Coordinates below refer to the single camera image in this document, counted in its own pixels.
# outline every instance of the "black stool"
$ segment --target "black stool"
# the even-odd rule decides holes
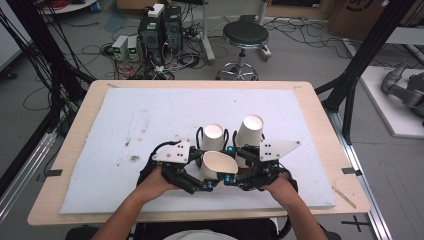
[[[246,49],[258,49],[268,42],[268,31],[254,22],[236,21],[225,25],[223,37],[229,44],[241,48],[238,62],[227,63],[219,70],[216,80],[258,80],[256,70],[244,62]]]

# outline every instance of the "white paper cup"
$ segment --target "white paper cup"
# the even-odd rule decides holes
[[[248,115],[243,119],[240,130],[237,132],[236,144],[243,147],[248,144],[250,146],[259,146],[262,139],[262,130],[264,122],[258,115]]]
[[[224,147],[224,130],[216,123],[205,127],[200,149],[204,151],[221,151]]]
[[[236,174],[238,171],[238,166],[234,159],[220,152],[205,152],[202,160],[200,173],[205,179],[218,179],[218,172]]]

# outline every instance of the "wooden table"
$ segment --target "wooden table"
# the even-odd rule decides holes
[[[109,88],[194,88],[194,89],[286,89],[293,90],[306,125],[336,197],[337,206],[331,209],[313,209],[313,214],[366,213],[370,204],[355,174],[344,174],[351,164],[317,98],[307,82],[277,81],[96,81],[84,99],[75,121],[58,153],[52,169],[63,169],[61,176],[48,177],[29,214],[31,225],[75,223],[103,223],[110,214],[60,214],[73,168],[84,147],[91,126]],[[240,219],[285,216],[282,209],[237,210],[212,212],[144,213],[137,221],[184,221],[207,219]]]

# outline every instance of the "white board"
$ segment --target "white board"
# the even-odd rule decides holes
[[[61,213],[115,211],[134,189],[139,171],[157,145],[179,139],[190,139],[195,145],[197,129],[210,123],[232,134],[249,114],[263,118],[267,139],[301,141],[280,162],[298,180],[299,194],[308,206],[334,207],[335,198],[293,91],[112,88],[76,163]],[[194,162],[186,169],[198,173]],[[279,207],[267,192],[243,192],[220,184],[211,193],[169,191],[142,211]]]
[[[424,138],[424,118],[415,115],[399,98],[381,91],[384,78],[392,70],[393,68],[368,67],[362,74],[361,82],[393,136]],[[406,88],[409,77],[422,72],[423,70],[405,69],[397,85]]]

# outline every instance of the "gray floor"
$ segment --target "gray floor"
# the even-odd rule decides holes
[[[71,24],[88,24],[98,22],[98,25],[89,27],[72,27],[64,25],[66,36],[76,53],[81,53],[89,45],[101,46],[112,42],[120,34],[133,34],[136,27],[127,27],[115,32],[121,26],[137,26],[138,16],[121,14],[109,7],[99,14],[86,10],[65,14],[61,19]],[[225,19],[211,21],[211,27],[225,23]],[[326,23],[320,22],[323,29],[309,28],[311,34],[321,34],[323,39],[331,36],[327,34]],[[218,27],[212,36],[219,36],[222,29]],[[288,33],[290,37],[302,39],[299,31]],[[318,87],[339,76],[349,64],[349,58],[341,58],[335,48],[314,48],[304,43],[295,42],[287,35],[277,30],[270,30],[268,47],[272,57],[264,62],[256,52],[247,54],[247,61],[259,72],[260,80],[275,81],[307,81]],[[308,41],[317,41],[318,38],[306,36]],[[216,62],[204,68],[185,69],[175,74],[181,80],[213,80],[217,70],[229,61],[237,58],[238,49],[230,47],[222,39],[211,38]],[[347,56],[346,49],[336,41],[331,41],[342,56]],[[85,49],[96,51],[95,47]],[[108,73],[112,71],[109,60],[102,56],[78,55],[87,69],[98,79],[111,79]],[[396,64],[404,59],[416,65],[416,60],[409,54],[385,46],[376,57],[384,64]],[[0,174],[16,157],[22,146],[31,136],[35,128],[46,114],[46,110],[32,111],[24,108],[40,109],[47,106],[45,90],[33,91],[42,87],[37,81],[35,71],[24,56],[20,56],[12,63],[18,73],[17,79],[0,79],[0,128],[1,144]],[[36,177],[41,174],[47,161],[60,146],[61,139],[42,163],[29,185],[26,187],[18,202],[11,210],[5,221],[0,225],[0,239],[64,239],[66,232],[74,226],[33,227],[26,219],[37,197],[43,182]],[[354,117],[352,123],[352,142],[361,161],[364,173],[373,190],[393,239],[424,239],[424,188],[421,187],[421,174],[424,171],[424,140],[392,137],[382,118],[377,113],[364,88],[358,84]],[[360,222],[367,223],[366,215],[356,216]],[[353,222],[352,215],[317,216],[318,221],[328,230],[339,233],[343,239],[374,239],[372,229],[367,225],[358,228],[352,224],[342,224],[342,221]],[[291,233],[288,239],[294,239]]]

